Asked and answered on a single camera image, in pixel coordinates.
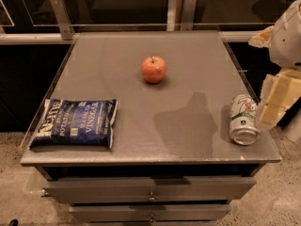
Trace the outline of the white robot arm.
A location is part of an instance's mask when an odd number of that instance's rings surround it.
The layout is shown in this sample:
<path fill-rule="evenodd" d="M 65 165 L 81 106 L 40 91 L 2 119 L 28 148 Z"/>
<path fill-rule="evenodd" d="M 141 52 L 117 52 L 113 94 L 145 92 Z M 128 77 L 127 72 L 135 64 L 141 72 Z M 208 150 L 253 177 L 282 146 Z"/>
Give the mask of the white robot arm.
<path fill-rule="evenodd" d="M 256 112 L 256 126 L 270 130 L 301 96 L 301 0 L 294 1 L 274 25 L 248 44 L 267 48 L 270 60 L 280 67 L 279 73 L 263 80 Z"/>

